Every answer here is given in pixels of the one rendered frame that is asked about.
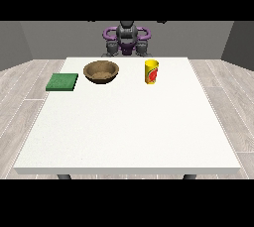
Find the green square pad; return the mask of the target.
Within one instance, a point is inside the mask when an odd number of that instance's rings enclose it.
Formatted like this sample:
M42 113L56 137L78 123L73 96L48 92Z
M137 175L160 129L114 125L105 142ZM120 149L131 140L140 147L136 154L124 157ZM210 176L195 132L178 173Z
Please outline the green square pad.
M77 78L77 73L54 73L46 86L46 90L73 91Z

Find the yellow cup with melon print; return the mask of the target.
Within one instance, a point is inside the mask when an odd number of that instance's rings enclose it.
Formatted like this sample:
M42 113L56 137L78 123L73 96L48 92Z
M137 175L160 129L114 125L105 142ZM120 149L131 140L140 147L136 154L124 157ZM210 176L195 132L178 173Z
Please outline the yellow cup with melon print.
M154 59L147 59L145 61L145 82L147 84L154 84L157 79L159 63Z

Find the brown wooden bowl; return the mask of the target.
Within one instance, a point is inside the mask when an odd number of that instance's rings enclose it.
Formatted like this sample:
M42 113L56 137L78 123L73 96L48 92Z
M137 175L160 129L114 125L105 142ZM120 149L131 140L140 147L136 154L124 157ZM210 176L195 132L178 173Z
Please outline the brown wooden bowl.
M111 82L119 72L119 66L110 60L90 62L83 68L85 77L95 84Z

